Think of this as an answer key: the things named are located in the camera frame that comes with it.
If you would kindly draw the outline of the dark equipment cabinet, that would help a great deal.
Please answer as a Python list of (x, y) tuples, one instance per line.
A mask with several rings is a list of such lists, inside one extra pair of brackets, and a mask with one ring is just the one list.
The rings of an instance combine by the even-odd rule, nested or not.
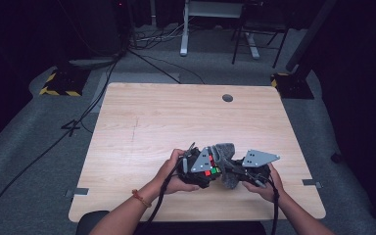
[(126, 0), (71, 0), (91, 65), (108, 66), (126, 53), (131, 34)]

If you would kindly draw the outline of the grey tape strip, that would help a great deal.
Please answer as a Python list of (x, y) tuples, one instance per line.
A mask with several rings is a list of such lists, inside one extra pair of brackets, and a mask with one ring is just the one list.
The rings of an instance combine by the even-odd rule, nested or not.
[(302, 182), (304, 186), (315, 186), (317, 189), (323, 188), (322, 183), (314, 179), (303, 179)]
[(66, 198), (73, 198), (75, 195), (86, 196), (88, 194), (88, 188), (74, 188), (68, 189), (65, 193)]

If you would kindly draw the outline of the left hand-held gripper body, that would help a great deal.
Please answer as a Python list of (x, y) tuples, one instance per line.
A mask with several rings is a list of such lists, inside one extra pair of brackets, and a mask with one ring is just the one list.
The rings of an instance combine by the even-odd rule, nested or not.
[(186, 184), (207, 188), (211, 182), (211, 161), (207, 149), (200, 151), (194, 144), (179, 158), (177, 175)]

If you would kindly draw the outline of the grey cloth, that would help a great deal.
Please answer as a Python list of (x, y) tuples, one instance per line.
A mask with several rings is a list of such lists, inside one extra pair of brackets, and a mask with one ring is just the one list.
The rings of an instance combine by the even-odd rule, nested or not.
[(237, 169), (239, 171), (239, 166), (234, 165), (233, 156), (235, 154), (235, 147), (233, 143), (219, 143), (211, 147), (211, 152), (214, 154), (214, 161), (216, 165), (221, 169), (222, 184), (228, 189), (234, 189), (238, 183), (238, 178), (228, 178), (224, 176), (224, 172), (228, 168)]

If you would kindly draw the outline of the person's left hand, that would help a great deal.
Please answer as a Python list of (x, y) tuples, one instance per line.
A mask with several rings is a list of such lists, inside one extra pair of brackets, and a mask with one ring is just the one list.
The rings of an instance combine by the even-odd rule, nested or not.
[(168, 160), (160, 167), (153, 181), (162, 187), (166, 182), (167, 186), (165, 187), (164, 192), (166, 194), (173, 194), (178, 191), (182, 192), (193, 192), (199, 190), (200, 187), (193, 184), (186, 184), (181, 181), (177, 176), (173, 176), (173, 169), (176, 167), (176, 164), (180, 156), (184, 155), (184, 151), (180, 149), (174, 149)]

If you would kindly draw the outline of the black yellow striped stand base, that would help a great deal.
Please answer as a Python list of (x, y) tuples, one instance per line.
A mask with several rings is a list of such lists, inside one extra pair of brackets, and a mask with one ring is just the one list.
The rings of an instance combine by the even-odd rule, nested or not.
[(40, 95), (72, 96), (83, 94), (90, 70), (74, 69), (63, 71), (54, 69), (41, 88)]
[(283, 99), (314, 98), (306, 80), (296, 78), (292, 73), (274, 73), (270, 76), (270, 83)]

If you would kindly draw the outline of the multicoloured puzzle cube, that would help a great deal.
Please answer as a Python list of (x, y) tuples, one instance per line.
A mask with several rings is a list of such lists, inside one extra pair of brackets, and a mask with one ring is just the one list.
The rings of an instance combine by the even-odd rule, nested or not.
[(209, 159), (204, 163), (205, 176), (218, 176), (221, 174), (220, 168), (216, 165), (212, 155), (209, 155)]

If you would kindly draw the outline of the person's dark clothing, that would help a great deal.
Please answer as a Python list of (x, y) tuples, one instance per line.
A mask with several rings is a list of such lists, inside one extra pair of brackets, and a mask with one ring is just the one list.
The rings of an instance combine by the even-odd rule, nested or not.
[(266, 235), (258, 221), (140, 222), (133, 235)]

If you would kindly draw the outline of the black metal chair frame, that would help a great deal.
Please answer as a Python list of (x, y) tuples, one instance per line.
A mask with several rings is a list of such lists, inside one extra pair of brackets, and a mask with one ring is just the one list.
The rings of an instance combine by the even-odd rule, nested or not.
[(245, 0), (239, 21), (231, 36), (231, 39), (236, 41), (232, 63), (235, 63), (242, 33), (271, 35), (266, 48), (276, 35), (281, 33), (283, 37), (280, 45), (274, 47), (277, 54), (272, 67), (275, 68), (290, 28), (290, 18), (284, 0)]

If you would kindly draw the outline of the person's right hand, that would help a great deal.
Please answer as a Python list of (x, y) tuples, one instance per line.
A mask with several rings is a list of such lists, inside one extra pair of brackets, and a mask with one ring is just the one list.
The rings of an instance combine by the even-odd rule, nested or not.
[[(279, 195), (283, 195), (285, 193), (285, 190), (283, 189), (283, 183), (278, 171), (273, 167), (272, 164), (269, 164), (268, 166), (270, 169), (271, 180), (276, 188), (276, 191)], [(243, 181), (242, 184), (249, 192), (258, 193), (268, 202), (274, 202), (275, 190), (269, 182), (266, 183), (265, 187), (257, 187), (246, 181)]]

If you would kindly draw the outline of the dark slanted stand pole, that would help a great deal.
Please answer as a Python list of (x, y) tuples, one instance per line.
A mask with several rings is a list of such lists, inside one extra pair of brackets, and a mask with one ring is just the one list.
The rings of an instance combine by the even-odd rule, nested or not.
[(286, 64), (285, 69), (287, 71), (293, 71), (295, 67), (301, 63), (310, 43), (314, 40), (316, 33), (326, 21), (337, 0), (311, 0), (311, 4), (316, 2), (321, 2), (321, 5), (318, 7), (316, 15), (313, 17), (310, 26), (307, 28), (305, 36)]

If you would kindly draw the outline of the white desk frame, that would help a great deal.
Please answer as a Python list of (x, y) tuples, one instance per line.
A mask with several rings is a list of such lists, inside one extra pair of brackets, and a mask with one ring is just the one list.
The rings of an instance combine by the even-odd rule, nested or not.
[(179, 54), (182, 57), (188, 55), (188, 39), (189, 39), (189, 19), (190, 17), (210, 17), (210, 18), (226, 18), (239, 19), (241, 15), (242, 2), (229, 0), (184, 0), (183, 11), (183, 32), (181, 37), (181, 45)]

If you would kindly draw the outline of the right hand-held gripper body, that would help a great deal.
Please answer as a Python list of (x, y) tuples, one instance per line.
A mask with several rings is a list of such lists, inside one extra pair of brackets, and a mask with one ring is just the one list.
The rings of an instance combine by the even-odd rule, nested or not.
[(264, 187), (270, 176), (269, 164), (280, 159), (279, 155), (258, 150), (249, 150), (240, 161), (240, 181)]

